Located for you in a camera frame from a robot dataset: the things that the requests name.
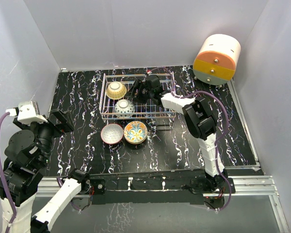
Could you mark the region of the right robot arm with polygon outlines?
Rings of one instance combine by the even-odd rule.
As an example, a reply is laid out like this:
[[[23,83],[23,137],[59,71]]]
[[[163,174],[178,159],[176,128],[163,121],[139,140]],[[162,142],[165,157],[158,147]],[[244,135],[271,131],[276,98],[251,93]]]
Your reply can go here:
[[[149,75],[144,81],[136,79],[125,98],[145,104],[151,100],[156,106],[182,114],[190,134],[197,139],[205,163],[207,189],[219,192],[227,184],[227,173],[218,154],[216,141],[217,119],[203,98],[185,98],[165,90],[159,77]]]

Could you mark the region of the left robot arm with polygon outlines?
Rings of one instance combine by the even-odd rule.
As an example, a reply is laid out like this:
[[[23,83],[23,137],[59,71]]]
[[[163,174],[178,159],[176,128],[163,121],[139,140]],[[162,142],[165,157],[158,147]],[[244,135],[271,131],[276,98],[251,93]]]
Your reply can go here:
[[[70,111],[51,111],[59,123],[52,123],[44,115],[29,107],[26,113],[16,107],[7,109],[0,118],[0,130],[6,117],[14,117],[19,131],[11,136],[0,159],[0,202],[2,231],[4,233],[49,233],[61,212],[79,193],[90,189],[90,176],[74,169],[51,200],[36,214],[32,205],[43,175],[40,173],[49,162],[55,138],[74,131]]]

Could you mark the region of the blue white patterned bowl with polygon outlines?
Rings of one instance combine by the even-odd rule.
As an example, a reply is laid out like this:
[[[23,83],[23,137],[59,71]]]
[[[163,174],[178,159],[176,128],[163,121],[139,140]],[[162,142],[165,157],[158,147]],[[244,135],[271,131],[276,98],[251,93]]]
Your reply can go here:
[[[135,106],[130,100],[121,99],[115,104],[114,113],[117,118],[132,117],[135,113]]]

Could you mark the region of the yellow dotted sun bowl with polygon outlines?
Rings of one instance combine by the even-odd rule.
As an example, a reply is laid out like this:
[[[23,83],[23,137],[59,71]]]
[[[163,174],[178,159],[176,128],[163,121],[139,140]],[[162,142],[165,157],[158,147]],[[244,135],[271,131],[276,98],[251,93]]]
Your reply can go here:
[[[127,88],[121,82],[111,82],[109,83],[106,95],[112,100],[119,100],[125,96],[127,93]]]

